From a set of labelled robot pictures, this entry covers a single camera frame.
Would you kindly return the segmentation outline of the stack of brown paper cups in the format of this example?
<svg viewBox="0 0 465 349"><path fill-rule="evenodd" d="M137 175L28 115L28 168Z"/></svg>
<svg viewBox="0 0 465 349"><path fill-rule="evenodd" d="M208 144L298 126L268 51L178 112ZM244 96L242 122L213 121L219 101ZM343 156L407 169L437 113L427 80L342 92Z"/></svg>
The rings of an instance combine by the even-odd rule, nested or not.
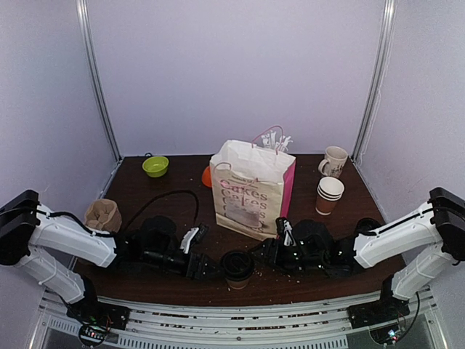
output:
<svg viewBox="0 0 465 349"><path fill-rule="evenodd" d="M323 177L317 187L315 211L323 216L330 215L345 190L344 183L334 177Z"/></svg>

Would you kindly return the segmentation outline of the brown paper coffee cup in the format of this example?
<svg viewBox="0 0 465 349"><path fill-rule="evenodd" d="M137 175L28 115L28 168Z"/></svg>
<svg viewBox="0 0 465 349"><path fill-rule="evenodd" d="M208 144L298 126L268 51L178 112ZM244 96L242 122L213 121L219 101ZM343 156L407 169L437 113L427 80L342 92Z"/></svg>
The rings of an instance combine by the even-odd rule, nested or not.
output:
<svg viewBox="0 0 465 349"><path fill-rule="evenodd" d="M225 277L227 285L231 289L235 289L235 290L242 290L245 287L247 287L250 279L251 279L250 276L245 277L245 278L244 277L243 278L232 278L229 276Z"/></svg>

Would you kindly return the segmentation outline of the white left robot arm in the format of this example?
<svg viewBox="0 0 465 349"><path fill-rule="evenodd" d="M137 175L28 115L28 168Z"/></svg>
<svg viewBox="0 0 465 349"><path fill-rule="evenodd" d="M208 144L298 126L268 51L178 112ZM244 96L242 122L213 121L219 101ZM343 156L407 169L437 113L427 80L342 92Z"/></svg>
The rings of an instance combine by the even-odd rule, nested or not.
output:
<svg viewBox="0 0 465 349"><path fill-rule="evenodd" d="M1 264L15 266L58 294L67 315L91 326L125 329L129 309L100 302L92 281L66 268L48 249L84 259L101 268L146 265L193 280L219 278L223 271L206 254L195 253L209 228L195 225L181 240L175 223L149 217L131 232L89 228L70 212L53 212L25 190L1 208Z"/></svg>

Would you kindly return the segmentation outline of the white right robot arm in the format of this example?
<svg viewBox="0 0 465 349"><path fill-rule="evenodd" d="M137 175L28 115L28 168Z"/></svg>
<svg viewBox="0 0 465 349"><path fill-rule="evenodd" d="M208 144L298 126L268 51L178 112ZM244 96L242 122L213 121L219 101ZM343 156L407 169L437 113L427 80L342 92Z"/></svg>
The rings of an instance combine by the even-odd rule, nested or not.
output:
<svg viewBox="0 0 465 349"><path fill-rule="evenodd" d="M322 270L330 278L349 277L408 250L424 250L402 270L388 276L380 298L348 307L352 328L408 315L409 300L452 262L464 261L464 200L437 187L418 209L386 225L371 218L357 222L351 236L336 240L325 224L279 217L277 236L250 249L258 262L288 274Z"/></svg>

